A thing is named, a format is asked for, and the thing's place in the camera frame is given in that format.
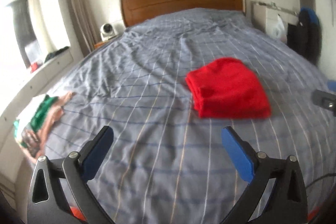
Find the beige curtain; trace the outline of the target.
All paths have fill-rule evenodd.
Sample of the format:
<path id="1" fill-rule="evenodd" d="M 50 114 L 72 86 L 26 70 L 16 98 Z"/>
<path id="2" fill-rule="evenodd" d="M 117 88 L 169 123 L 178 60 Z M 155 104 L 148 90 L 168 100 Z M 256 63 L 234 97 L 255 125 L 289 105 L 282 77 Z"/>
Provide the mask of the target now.
<path id="1" fill-rule="evenodd" d="M 93 16 L 89 0 L 70 0 L 74 16 L 74 26 L 81 51 L 84 56 L 95 49 L 98 38 L 98 28 Z"/>

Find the dark clothes on bench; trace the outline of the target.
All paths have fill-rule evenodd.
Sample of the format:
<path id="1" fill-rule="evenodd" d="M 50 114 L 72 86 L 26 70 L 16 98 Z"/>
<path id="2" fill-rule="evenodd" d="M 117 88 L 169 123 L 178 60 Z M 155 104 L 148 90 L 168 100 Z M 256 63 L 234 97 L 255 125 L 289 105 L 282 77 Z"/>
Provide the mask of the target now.
<path id="1" fill-rule="evenodd" d="M 55 58 L 56 56 L 62 54 L 63 52 L 67 51 L 70 47 L 69 46 L 66 46 L 66 47 L 63 47 L 59 50 L 56 50 L 56 51 L 53 51 L 53 52 L 50 52 L 46 58 L 45 58 L 45 61 L 44 63 L 50 61 L 51 59 Z"/>

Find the patterned folded garment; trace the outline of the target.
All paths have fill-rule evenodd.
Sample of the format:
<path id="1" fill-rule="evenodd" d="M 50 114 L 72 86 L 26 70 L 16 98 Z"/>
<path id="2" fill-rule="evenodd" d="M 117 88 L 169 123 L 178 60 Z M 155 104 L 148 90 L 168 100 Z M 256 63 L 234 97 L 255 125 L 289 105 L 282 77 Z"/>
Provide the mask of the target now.
<path id="1" fill-rule="evenodd" d="M 40 151 L 40 140 L 38 136 L 33 132 L 25 128 L 22 132 L 22 146 L 25 147 L 32 157 L 36 157 Z"/>

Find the red item on bench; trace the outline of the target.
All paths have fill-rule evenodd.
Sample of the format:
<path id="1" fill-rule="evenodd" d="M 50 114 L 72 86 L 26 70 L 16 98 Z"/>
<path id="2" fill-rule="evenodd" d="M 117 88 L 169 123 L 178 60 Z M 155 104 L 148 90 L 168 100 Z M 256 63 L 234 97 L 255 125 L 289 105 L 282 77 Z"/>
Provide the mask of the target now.
<path id="1" fill-rule="evenodd" d="M 36 71 L 38 68 L 40 67 L 40 64 L 38 62 L 34 62 L 33 64 L 31 64 L 30 66 L 30 73 L 34 73 L 34 71 Z"/>

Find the red knit sweater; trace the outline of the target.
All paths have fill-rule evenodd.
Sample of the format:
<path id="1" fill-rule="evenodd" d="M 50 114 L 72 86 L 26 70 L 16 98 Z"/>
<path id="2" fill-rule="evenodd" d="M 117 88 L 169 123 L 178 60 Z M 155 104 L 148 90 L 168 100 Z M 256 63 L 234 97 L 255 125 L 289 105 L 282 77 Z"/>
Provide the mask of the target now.
<path id="1" fill-rule="evenodd" d="M 200 118 L 265 119 L 272 110 L 257 76 L 244 63 L 223 57 L 186 75 Z"/>

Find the blue plaid bed cover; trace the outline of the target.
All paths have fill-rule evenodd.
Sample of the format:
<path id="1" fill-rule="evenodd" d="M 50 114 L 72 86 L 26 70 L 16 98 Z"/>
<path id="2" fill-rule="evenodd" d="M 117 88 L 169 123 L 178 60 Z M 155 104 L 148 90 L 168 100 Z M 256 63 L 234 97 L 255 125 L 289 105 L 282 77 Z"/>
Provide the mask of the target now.
<path id="1" fill-rule="evenodd" d="M 272 115 L 261 120 L 201 119 L 185 77 L 221 57 L 256 73 Z M 335 179 L 335 118 L 311 101 L 326 77 L 237 11 L 193 9 L 125 30 L 57 83 L 74 97 L 45 145 L 50 159 L 78 151 L 105 125 L 114 142 L 89 186 L 117 223 L 218 223 L 245 189 L 222 146 L 231 126 L 258 151 L 297 157 L 308 209 Z"/>

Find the orange fuzzy sleeve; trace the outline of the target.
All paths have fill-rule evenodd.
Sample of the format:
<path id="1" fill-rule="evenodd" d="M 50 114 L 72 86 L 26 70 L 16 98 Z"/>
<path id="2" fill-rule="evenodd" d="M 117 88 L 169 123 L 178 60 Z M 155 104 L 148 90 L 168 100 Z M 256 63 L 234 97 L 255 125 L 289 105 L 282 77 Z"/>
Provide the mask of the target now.
<path id="1" fill-rule="evenodd" d="M 79 220 L 84 221 L 84 222 L 87 221 L 86 218 L 84 217 L 84 215 L 82 214 L 82 212 L 81 212 L 77 207 L 73 207 L 73 206 L 71 206 L 70 209 L 71 209 L 72 214 L 73 214 L 76 218 L 78 218 Z M 311 211 L 311 212 L 308 214 L 308 218 L 307 218 L 307 220 L 308 220 L 308 221 L 311 221 L 311 220 L 317 215 L 318 212 L 319 212 L 319 207 L 318 207 L 317 209 L 314 209 L 313 211 Z"/>

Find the white bedside cabinet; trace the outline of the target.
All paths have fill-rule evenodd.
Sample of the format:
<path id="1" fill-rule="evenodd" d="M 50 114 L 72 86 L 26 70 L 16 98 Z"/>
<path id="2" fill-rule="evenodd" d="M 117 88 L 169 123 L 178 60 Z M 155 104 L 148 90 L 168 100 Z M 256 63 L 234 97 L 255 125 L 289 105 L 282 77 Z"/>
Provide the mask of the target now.
<path id="1" fill-rule="evenodd" d="M 275 4 L 264 2 L 251 2 L 251 20 L 252 24 L 258 30 L 264 32 L 266 35 L 272 36 L 272 28 L 277 20 L 277 15 L 280 14 L 285 26 L 285 39 L 281 42 L 287 43 L 288 26 L 295 26 L 298 21 L 298 12 L 293 10 L 278 7 Z"/>

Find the black and blue jacket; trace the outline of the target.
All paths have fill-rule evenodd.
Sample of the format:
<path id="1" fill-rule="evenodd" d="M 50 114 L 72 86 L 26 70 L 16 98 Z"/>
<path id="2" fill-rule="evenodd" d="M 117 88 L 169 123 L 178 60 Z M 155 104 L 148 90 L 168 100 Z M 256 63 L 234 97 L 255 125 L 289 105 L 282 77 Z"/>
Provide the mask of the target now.
<path id="1" fill-rule="evenodd" d="M 322 48 L 319 18 L 314 10 L 303 7 L 296 24 L 288 24 L 287 46 L 317 66 Z"/>

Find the white plastic bag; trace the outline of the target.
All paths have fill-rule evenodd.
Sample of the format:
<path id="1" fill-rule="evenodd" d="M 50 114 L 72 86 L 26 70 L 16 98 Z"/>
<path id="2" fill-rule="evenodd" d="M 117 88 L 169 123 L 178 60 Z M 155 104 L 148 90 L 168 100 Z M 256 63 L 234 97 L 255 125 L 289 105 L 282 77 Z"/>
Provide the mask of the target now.
<path id="1" fill-rule="evenodd" d="M 285 35 L 286 35 L 286 32 L 285 32 L 284 22 L 282 21 L 280 14 L 278 14 L 276 23 L 274 24 L 272 28 L 272 36 L 275 39 L 283 41 L 285 39 Z"/>

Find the green folded garment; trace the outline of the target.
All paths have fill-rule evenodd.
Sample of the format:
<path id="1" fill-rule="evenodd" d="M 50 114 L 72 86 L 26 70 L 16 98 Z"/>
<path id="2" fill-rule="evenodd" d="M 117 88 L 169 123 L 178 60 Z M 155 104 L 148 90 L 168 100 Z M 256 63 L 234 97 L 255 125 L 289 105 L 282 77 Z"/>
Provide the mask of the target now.
<path id="1" fill-rule="evenodd" d="M 58 99 L 59 97 L 51 97 L 48 94 L 41 94 L 32 98 L 14 122 L 15 135 L 26 127 L 33 132 L 37 132 L 42 127 L 49 109 Z"/>

